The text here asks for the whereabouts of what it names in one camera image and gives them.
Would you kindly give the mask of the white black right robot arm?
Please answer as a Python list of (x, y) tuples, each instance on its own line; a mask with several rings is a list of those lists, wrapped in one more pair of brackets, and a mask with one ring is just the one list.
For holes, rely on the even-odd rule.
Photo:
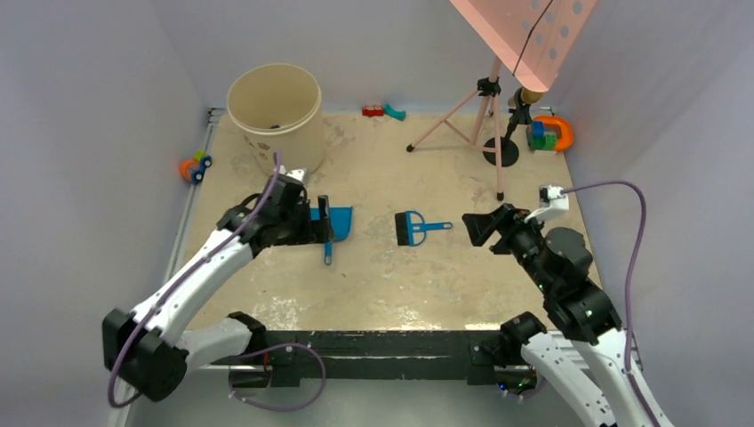
[(608, 295), (589, 277), (592, 255), (583, 235), (558, 227), (547, 234), (526, 210), (503, 204), (466, 213), (473, 246), (494, 233), (493, 254), (510, 254), (540, 290), (549, 320), (588, 366), (584, 372), (531, 312), (501, 325), (488, 354), (507, 366), (524, 362), (551, 385), (586, 426), (669, 426), (632, 357), (631, 339)]

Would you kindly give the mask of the blue hand brush black bristles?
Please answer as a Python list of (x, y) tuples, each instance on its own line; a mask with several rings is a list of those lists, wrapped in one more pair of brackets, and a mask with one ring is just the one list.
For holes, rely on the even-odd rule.
[(394, 214), (396, 239), (399, 246), (420, 246), (430, 231), (451, 230), (451, 222), (427, 222), (424, 216), (415, 210), (406, 210)]

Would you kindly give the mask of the blue plastic dustpan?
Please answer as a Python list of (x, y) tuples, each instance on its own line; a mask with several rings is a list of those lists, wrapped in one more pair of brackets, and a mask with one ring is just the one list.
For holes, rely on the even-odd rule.
[(329, 216), (333, 229), (333, 238), (330, 241), (325, 242), (322, 238), (319, 238), (317, 234), (314, 235), (314, 243), (324, 246), (323, 261), (327, 266), (332, 264), (334, 244), (346, 240), (349, 236), (353, 220), (353, 207), (333, 206), (330, 208)]

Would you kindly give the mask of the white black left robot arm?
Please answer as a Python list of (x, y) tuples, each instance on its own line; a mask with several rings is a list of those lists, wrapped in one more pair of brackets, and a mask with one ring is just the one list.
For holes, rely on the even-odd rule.
[(218, 324), (190, 330), (190, 320), (232, 276), (272, 246), (323, 244), (333, 240), (329, 201), (318, 199), (312, 219), (305, 169), (270, 176), (262, 193), (229, 208), (200, 250), (148, 299), (133, 309), (113, 309), (102, 321), (103, 357), (110, 372), (108, 402), (114, 408), (116, 380), (136, 398), (158, 402), (187, 373), (237, 357), (252, 364), (270, 351), (266, 327), (241, 311)]

